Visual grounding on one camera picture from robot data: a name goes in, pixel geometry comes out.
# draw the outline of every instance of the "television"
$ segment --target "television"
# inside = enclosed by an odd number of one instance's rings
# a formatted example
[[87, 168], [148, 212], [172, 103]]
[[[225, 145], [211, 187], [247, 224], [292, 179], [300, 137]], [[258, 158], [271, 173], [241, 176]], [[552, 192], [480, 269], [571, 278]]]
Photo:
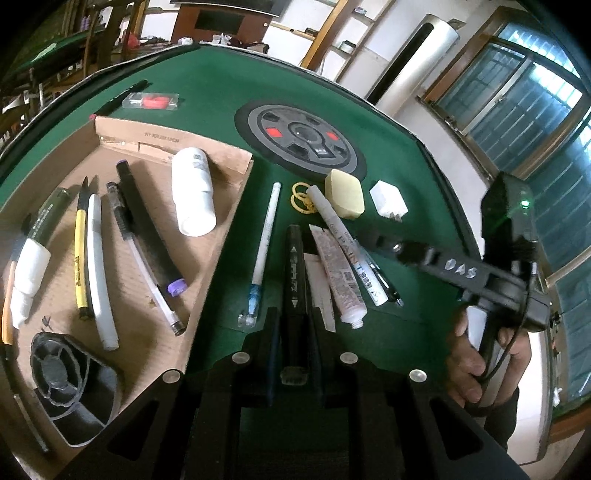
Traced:
[[258, 12], [279, 17], [290, 0], [184, 0], [171, 4], [216, 5], [217, 7], [231, 7]]

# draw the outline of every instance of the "finger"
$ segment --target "finger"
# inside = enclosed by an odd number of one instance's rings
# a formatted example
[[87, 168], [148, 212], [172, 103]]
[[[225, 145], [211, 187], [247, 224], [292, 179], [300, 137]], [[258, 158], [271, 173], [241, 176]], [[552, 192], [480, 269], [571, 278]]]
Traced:
[[[507, 344], [509, 344], [513, 333], [514, 331], [511, 329], [501, 329], [501, 331], [499, 331], [499, 343], [501, 346], [507, 346]], [[503, 382], [501, 383], [501, 387], [499, 388], [499, 392], [495, 399], [496, 405], [505, 403], [513, 396], [527, 366], [530, 364], [530, 337], [525, 330], [520, 330], [517, 335], [518, 337], [509, 351], [511, 359], [509, 360], [505, 377], [503, 378]]]
[[457, 392], [465, 400], [471, 403], [477, 403], [482, 396], [482, 387], [476, 379], [470, 374], [462, 371], [460, 366], [455, 363], [452, 357], [446, 359], [449, 380], [456, 388]]
[[477, 377], [484, 373], [486, 369], [485, 361], [470, 344], [466, 335], [456, 339], [451, 352], [452, 358], [465, 373], [476, 375]]
[[[515, 331], [513, 329], [506, 327], [500, 328], [498, 335], [499, 344], [503, 348], [506, 348], [512, 340], [514, 334]], [[517, 338], [515, 339], [515, 342], [513, 342], [509, 353], [519, 358], [531, 357], [530, 336], [527, 333], [527, 330], [519, 329], [517, 331]]]
[[461, 337], [466, 333], [466, 330], [468, 330], [468, 314], [466, 313], [466, 309], [462, 308], [457, 313], [453, 332], [456, 334], [456, 337]]
[[451, 382], [448, 382], [446, 388], [447, 394], [452, 398], [452, 400], [456, 402], [461, 408], [464, 408], [466, 400], [462, 398], [460, 393], [457, 391], [456, 387], [454, 387]]

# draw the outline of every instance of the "yellow pen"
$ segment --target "yellow pen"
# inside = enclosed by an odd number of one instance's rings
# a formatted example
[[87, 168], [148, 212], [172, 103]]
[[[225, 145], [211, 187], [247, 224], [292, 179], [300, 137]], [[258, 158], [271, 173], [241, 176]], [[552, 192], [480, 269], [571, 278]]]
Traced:
[[74, 234], [74, 283], [76, 285], [76, 304], [80, 320], [87, 320], [92, 317], [86, 285], [86, 214], [89, 199], [88, 177], [85, 177], [78, 195], [76, 232]]

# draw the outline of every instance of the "metal screw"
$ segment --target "metal screw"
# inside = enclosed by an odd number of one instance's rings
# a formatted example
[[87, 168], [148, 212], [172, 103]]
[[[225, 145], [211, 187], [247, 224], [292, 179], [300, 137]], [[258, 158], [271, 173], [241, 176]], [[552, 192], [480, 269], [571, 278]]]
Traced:
[[353, 352], [344, 352], [340, 354], [340, 361], [347, 365], [353, 365], [357, 363], [359, 357], [355, 355]]
[[246, 352], [236, 352], [232, 355], [232, 362], [238, 365], [247, 364], [251, 359], [251, 356]]
[[181, 374], [177, 370], [168, 370], [162, 374], [164, 383], [176, 383], [181, 379]]
[[411, 370], [408, 374], [410, 379], [416, 383], [423, 383], [427, 379], [427, 374], [423, 370], [419, 370], [416, 368], [415, 370]]

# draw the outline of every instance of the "cardboard box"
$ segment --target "cardboard box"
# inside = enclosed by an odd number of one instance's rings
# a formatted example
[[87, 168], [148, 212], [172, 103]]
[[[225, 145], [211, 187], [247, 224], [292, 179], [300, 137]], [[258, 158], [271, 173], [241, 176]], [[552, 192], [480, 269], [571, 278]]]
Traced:
[[[183, 236], [178, 231], [172, 199], [170, 160], [184, 147], [199, 147], [210, 159], [217, 226], [198, 238]], [[174, 336], [152, 300], [106, 198], [105, 184], [118, 181], [115, 165], [122, 159], [129, 161], [156, 228], [189, 285], [171, 305], [187, 325], [186, 332], [179, 337]], [[30, 474], [52, 478], [78, 451], [64, 443], [32, 392], [35, 385], [29, 357], [33, 336], [42, 329], [68, 333], [96, 356], [118, 367], [124, 375], [121, 409], [167, 369], [184, 371], [207, 289], [251, 167], [251, 154], [240, 148], [171, 128], [98, 117], [44, 158], [0, 210], [3, 231], [13, 233], [3, 235], [0, 244], [0, 252], [7, 252], [0, 258], [4, 284], [8, 271], [4, 267], [8, 265], [14, 232], [18, 232], [24, 217], [35, 212], [57, 186], [72, 189], [76, 194], [47, 245], [51, 260], [31, 316], [19, 331], [15, 330], [18, 360], [14, 368], [21, 395], [54, 450], [52, 458], [40, 455], [9, 393], [4, 372], [0, 373], [0, 429]], [[105, 270], [119, 335], [119, 349], [113, 352], [102, 349], [94, 321], [79, 320], [77, 314], [73, 242], [77, 191], [85, 176], [93, 191], [102, 195]], [[43, 325], [43, 317], [50, 318], [48, 327]]]

